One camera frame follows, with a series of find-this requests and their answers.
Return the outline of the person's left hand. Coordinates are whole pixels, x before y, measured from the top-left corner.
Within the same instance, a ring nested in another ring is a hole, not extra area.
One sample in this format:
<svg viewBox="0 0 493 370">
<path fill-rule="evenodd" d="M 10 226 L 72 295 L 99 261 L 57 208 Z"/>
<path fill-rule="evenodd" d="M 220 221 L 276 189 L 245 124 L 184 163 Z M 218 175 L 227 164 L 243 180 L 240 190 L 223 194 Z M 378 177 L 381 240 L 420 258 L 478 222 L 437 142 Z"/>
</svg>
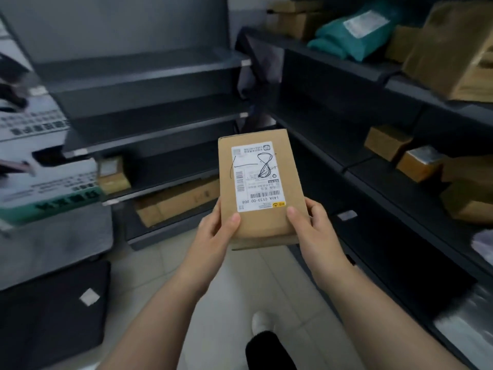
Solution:
<svg viewBox="0 0 493 370">
<path fill-rule="evenodd" d="M 213 211 L 201 220 L 183 262 L 184 270 L 197 283 L 209 284 L 225 259 L 228 246 L 216 245 L 216 233 L 221 223 L 229 218 L 221 218 L 221 208 L 222 199 L 219 197 Z"/>
</svg>

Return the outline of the labelled cardboard parcel box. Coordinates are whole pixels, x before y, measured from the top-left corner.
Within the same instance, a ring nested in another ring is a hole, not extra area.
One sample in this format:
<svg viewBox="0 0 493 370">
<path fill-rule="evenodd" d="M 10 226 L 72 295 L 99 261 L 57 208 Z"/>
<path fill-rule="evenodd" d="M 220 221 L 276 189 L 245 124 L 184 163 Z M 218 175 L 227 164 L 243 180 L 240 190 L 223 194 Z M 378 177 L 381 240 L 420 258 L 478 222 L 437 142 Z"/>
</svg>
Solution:
<svg viewBox="0 0 493 370">
<path fill-rule="evenodd" d="M 218 154 L 221 219 L 241 217 L 231 250 L 298 244 L 287 208 L 310 216 L 287 130 L 221 137 Z"/>
</svg>

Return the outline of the person's left forearm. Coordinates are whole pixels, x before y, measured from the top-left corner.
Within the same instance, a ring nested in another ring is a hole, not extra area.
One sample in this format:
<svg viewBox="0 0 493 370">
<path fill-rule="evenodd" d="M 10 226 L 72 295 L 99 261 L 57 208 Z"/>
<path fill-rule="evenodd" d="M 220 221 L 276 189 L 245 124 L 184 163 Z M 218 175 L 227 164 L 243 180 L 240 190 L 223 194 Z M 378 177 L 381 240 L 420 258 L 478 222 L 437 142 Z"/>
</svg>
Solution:
<svg viewBox="0 0 493 370">
<path fill-rule="evenodd" d="M 223 262 L 188 255 L 97 370 L 177 370 L 193 312 Z"/>
</svg>

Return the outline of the person's white shoe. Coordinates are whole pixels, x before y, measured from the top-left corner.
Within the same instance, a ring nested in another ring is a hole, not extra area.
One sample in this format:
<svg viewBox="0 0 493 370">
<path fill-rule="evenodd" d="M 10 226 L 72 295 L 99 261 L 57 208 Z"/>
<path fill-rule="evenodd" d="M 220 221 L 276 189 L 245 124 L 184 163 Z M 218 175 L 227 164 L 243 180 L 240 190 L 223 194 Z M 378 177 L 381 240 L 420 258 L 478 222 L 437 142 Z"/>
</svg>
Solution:
<svg viewBox="0 0 493 370">
<path fill-rule="evenodd" d="M 275 334 L 275 323 L 272 316 L 264 311 L 256 311 L 251 319 L 252 339 L 263 334 Z"/>
</svg>

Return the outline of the small brown cardboard box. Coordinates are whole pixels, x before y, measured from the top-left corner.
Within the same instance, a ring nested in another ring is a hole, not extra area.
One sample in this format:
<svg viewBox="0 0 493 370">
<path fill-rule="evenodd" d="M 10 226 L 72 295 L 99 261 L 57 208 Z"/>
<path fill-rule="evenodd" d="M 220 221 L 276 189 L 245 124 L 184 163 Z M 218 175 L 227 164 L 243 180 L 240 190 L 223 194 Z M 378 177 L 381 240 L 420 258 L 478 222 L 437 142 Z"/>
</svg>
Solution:
<svg viewBox="0 0 493 370">
<path fill-rule="evenodd" d="M 392 162 L 413 141 L 413 136 L 391 125 L 379 125 L 370 128 L 364 147 Z"/>
</svg>

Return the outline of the small labelled cardboard box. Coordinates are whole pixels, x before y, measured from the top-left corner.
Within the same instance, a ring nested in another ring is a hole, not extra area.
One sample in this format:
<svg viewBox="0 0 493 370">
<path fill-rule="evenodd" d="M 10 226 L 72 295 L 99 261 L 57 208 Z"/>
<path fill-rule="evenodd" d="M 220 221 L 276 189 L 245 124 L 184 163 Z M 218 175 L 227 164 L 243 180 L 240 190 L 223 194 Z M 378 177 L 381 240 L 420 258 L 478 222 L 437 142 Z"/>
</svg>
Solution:
<svg viewBox="0 0 493 370">
<path fill-rule="evenodd" d="M 124 171 L 122 156 L 114 156 L 98 161 L 97 183 L 105 195 L 131 188 L 131 183 Z"/>
</svg>

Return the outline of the person's black trouser leg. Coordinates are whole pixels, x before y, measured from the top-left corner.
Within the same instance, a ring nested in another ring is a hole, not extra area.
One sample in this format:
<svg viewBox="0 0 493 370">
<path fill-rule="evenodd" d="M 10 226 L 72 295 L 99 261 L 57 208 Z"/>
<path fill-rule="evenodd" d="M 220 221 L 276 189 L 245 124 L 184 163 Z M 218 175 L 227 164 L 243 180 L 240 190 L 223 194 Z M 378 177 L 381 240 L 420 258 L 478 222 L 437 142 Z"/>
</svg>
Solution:
<svg viewBox="0 0 493 370">
<path fill-rule="evenodd" d="M 270 330 L 254 335 L 246 345 L 245 357 L 249 370 L 297 370 L 278 336 Z"/>
</svg>

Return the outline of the taped brown cardboard box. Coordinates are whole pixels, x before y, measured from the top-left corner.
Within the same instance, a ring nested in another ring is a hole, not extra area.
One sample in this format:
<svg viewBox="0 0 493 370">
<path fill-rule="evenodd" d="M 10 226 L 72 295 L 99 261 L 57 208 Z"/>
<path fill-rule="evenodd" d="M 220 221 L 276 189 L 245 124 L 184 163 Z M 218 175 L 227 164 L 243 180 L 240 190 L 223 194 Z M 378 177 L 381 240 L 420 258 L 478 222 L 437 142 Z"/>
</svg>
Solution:
<svg viewBox="0 0 493 370">
<path fill-rule="evenodd" d="M 407 150 L 396 169 L 416 183 L 423 182 L 440 170 L 447 155 L 430 145 Z"/>
</svg>

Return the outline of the dark grey metal shelf rack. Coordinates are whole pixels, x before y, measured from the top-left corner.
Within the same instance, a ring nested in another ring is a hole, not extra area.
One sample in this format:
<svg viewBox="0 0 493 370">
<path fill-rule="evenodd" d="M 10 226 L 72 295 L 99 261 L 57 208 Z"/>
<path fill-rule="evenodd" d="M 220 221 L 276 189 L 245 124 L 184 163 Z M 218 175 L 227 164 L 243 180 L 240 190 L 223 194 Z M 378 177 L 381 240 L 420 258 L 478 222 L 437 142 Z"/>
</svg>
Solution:
<svg viewBox="0 0 493 370">
<path fill-rule="evenodd" d="M 1 29 L 0 85 L 52 97 L 70 124 L 63 155 L 122 156 L 131 188 L 103 205 L 213 170 L 212 141 L 248 114 L 228 0 L 0 0 Z M 0 222 L 0 245 L 31 223 Z"/>
</svg>

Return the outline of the stacked brown cardboard box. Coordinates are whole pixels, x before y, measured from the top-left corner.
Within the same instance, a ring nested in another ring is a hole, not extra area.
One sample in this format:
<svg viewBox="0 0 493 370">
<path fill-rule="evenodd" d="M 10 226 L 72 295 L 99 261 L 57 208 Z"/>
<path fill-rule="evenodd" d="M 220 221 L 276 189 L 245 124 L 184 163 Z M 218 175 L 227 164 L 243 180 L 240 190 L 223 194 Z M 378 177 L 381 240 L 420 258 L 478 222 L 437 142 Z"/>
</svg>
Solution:
<svg viewBox="0 0 493 370">
<path fill-rule="evenodd" d="M 440 199 L 451 218 L 493 226 L 493 154 L 446 159 L 441 181 L 450 184 Z"/>
</svg>

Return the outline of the white plastic mailer bag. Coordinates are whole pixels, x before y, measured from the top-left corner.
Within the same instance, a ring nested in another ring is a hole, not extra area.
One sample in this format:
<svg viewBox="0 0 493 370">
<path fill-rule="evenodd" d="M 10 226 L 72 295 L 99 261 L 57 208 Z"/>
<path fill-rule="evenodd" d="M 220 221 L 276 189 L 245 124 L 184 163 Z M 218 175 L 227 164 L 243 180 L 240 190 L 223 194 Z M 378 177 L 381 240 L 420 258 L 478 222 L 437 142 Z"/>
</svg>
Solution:
<svg viewBox="0 0 493 370">
<path fill-rule="evenodd" d="M 493 229 L 485 229 L 474 234 L 471 239 L 471 247 L 493 266 Z"/>
</svg>

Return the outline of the white printed poster sign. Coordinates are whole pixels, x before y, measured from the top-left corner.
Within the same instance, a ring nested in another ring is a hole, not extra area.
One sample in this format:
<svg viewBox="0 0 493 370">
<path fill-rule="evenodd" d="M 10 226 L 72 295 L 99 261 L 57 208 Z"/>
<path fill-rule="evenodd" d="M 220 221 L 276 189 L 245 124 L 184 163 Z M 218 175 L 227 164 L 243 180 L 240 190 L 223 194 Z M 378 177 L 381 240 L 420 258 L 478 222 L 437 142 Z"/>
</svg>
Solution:
<svg viewBox="0 0 493 370">
<path fill-rule="evenodd" d="M 95 160 L 62 153 L 69 129 L 50 95 L 20 98 L 0 85 L 0 222 L 16 227 L 99 201 Z"/>
</svg>

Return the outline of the black plastic mailer bag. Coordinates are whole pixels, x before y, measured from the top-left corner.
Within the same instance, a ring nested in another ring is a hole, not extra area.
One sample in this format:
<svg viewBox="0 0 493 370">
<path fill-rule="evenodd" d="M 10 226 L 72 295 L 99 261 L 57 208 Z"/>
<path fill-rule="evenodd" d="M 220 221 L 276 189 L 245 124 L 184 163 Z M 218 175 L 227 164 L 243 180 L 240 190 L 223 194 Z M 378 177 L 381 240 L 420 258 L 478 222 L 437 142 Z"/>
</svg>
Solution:
<svg viewBox="0 0 493 370">
<path fill-rule="evenodd" d="M 0 291 L 0 370 L 40 370 L 102 344 L 111 263 L 89 261 Z"/>
</svg>

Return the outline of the teal plastic mailer bag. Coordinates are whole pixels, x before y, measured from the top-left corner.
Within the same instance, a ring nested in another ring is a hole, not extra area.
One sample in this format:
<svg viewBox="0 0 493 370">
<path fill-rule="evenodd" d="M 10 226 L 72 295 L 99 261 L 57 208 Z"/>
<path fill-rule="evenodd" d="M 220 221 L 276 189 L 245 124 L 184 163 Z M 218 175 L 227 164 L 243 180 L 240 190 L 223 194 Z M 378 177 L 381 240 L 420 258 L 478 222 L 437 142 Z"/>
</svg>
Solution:
<svg viewBox="0 0 493 370">
<path fill-rule="evenodd" d="M 324 24 L 307 47 L 342 60 L 363 62 L 388 42 L 403 17 L 401 8 L 375 2 L 352 15 Z"/>
</svg>

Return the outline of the large brown cardboard box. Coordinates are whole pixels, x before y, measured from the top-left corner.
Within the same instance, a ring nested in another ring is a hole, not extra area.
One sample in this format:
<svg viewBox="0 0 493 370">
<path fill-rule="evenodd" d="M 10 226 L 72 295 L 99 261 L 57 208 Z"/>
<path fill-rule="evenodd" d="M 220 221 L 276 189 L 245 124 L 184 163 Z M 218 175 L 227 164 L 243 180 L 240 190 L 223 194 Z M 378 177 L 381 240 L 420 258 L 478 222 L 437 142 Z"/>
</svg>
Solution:
<svg viewBox="0 0 493 370">
<path fill-rule="evenodd" d="M 402 71 L 445 99 L 493 103 L 493 0 L 435 3 Z"/>
</svg>

